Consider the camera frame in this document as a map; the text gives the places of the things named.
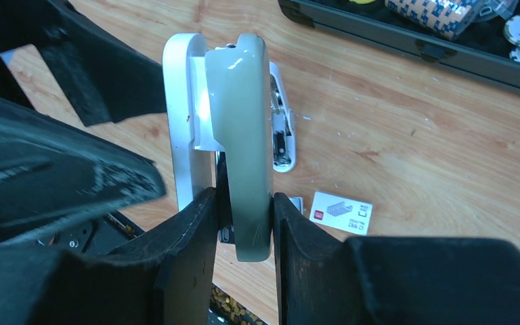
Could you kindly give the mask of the grey green white stapler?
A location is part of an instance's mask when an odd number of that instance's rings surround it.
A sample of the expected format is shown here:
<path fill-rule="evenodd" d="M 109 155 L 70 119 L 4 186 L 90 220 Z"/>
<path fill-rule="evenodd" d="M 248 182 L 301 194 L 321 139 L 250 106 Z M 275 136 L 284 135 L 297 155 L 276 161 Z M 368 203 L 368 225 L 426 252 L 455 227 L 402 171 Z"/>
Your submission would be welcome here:
<path fill-rule="evenodd" d="M 209 49 L 198 33 L 173 35 L 162 53 L 177 206 L 212 184 L 211 155 L 225 155 L 236 255 L 271 252 L 273 193 L 269 58 L 264 40 L 243 33 Z"/>

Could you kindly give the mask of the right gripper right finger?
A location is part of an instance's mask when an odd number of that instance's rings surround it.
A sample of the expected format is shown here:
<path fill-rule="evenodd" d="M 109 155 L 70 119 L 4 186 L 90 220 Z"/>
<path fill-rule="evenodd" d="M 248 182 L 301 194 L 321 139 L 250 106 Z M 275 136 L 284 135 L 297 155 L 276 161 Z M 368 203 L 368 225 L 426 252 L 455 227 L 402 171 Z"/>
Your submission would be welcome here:
<path fill-rule="evenodd" d="M 520 324 L 520 250 L 493 238 L 338 240 L 273 199 L 281 324 Z"/>

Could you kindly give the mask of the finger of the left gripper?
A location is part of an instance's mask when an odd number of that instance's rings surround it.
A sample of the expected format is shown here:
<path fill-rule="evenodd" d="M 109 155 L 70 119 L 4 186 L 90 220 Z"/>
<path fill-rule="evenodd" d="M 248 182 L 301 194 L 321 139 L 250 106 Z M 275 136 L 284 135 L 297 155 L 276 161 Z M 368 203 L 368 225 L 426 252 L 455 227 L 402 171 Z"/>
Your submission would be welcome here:
<path fill-rule="evenodd" d="M 0 244 L 165 195 L 154 163 L 0 98 Z"/>
<path fill-rule="evenodd" d="M 0 98 L 30 107 L 1 54 L 37 48 L 86 126 L 166 110 L 160 64 L 113 37 L 68 1 L 0 1 Z"/>

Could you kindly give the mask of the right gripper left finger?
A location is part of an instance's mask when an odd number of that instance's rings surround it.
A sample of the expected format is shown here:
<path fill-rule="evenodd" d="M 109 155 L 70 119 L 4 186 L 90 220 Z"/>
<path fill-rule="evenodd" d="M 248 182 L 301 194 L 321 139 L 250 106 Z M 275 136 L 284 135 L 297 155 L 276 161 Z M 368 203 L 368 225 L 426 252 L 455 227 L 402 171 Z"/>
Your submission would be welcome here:
<path fill-rule="evenodd" d="M 216 194 L 107 255 L 0 246 L 0 324 L 205 324 Z"/>

